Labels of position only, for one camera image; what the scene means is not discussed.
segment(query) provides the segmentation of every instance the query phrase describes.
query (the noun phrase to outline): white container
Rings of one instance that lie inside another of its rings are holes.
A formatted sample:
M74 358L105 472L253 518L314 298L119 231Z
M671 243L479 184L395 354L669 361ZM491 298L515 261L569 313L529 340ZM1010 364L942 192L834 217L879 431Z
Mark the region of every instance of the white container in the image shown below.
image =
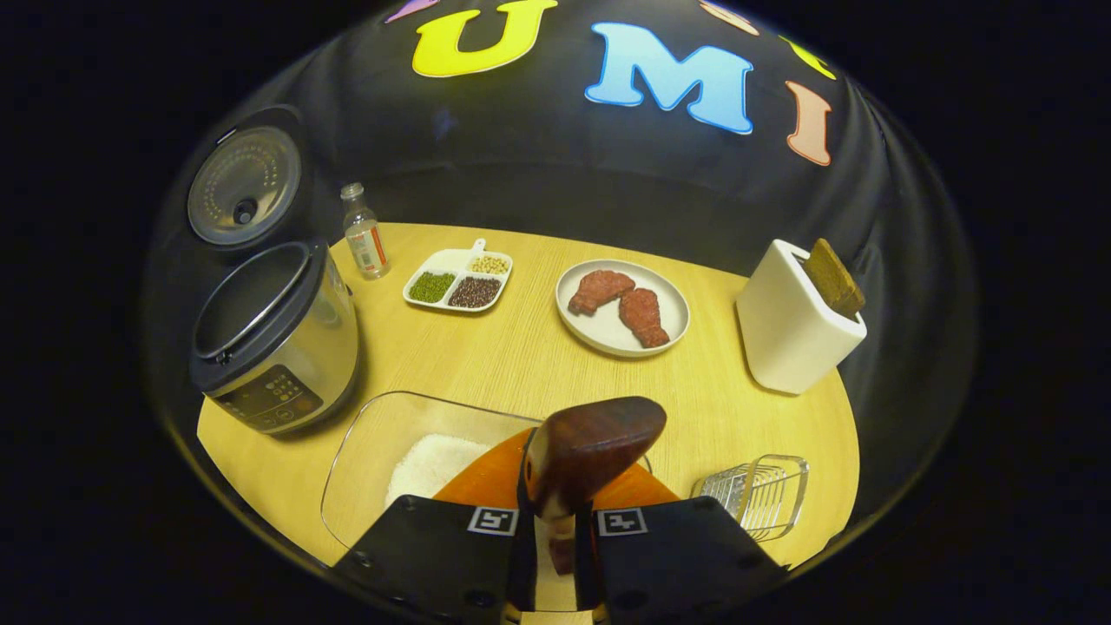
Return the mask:
M480 255L500 258L501 260L504 260L509 266L504 273L481 273L478 271L471 271L469 269L471 262ZM438 301L421 301L409 296L409 289L412 288L413 283L417 282L424 271L436 274L451 273L456 276L456 279L451 282L451 285L448 286L448 290L443 293L443 296L441 296ZM509 281L509 274L512 271L512 258L497 251L486 251L486 239L476 239L471 249L441 249L432 255L429 255L428 259L421 263L420 268L413 271L413 274L410 275L409 281L406 282L406 286L401 289L401 296L409 303L416 305L439 308L441 310L458 310L460 312L481 312L498 301L501 296L501 291L506 290L506 282ZM498 286L498 292L494 293L493 299L491 299L486 305L480 305L478 308L450 305L448 301L451 300L451 295L456 293L456 289L459 288L459 284L464 278L480 278L483 280L494 279L500 282L500 285Z
M737 295L749 371L761 386L800 395L838 366L867 335L830 308L802 269L810 252L775 239Z

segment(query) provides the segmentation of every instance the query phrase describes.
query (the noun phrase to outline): rice cooker control panel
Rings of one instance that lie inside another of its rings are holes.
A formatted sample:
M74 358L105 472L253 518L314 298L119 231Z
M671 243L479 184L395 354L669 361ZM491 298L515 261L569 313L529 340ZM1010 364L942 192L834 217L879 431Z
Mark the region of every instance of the rice cooker control panel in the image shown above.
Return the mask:
M216 399L221 409L259 431L269 431L308 417L323 406L284 365Z

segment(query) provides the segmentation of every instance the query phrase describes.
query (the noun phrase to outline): rice cooker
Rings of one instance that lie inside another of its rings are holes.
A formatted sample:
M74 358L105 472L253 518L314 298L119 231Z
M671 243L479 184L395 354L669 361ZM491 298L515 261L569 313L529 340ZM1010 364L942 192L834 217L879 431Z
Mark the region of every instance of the rice cooker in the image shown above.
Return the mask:
M213 250L240 260L326 231L310 223L323 212L310 210L317 160L296 108L256 111L226 131L198 169L186 201L189 224Z
M232 416L279 434L347 401L359 352L351 291L318 236L259 252L220 282L197 321L189 373Z

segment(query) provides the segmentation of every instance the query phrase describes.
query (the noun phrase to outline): wooden table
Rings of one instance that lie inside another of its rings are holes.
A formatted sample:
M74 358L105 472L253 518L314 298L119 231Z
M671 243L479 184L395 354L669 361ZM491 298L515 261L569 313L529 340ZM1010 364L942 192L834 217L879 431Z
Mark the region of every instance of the wooden table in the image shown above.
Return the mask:
M332 256L354 291L363 357L344 412L308 436L281 441L257 434L206 400L197 435L212 461L256 512L326 564L344 553L320 517L329 467L359 409L390 391L410 391L533 419L573 406L642 395L668 413L649 452L658 478L682 497L694 481L768 454L802 456L810 481L794 530L761 543L780 564L798 566L848 522L860 457L849 400L837 371L791 397L757 385L744 364L733 301L747 278L689 262L538 234L417 223L382 223L393 262L364 281L347 242ZM401 289L432 252L487 249L513 258L501 299L484 314L407 303ZM591 350L563 325L556 282L572 264L614 258L645 265L683 292L691 309L687 335L640 361ZM589 623L579 615L527 615L528 623Z

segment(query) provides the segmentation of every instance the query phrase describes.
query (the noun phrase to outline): bread slice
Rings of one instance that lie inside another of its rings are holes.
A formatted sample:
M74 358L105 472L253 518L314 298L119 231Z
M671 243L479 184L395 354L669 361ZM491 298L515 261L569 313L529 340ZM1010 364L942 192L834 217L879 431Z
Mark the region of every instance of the bread slice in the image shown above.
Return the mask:
M864 293L833 252L829 241L818 239L810 258L802 262L802 270L822 295L822 300L848 320L857 321L857 312L864 306Z

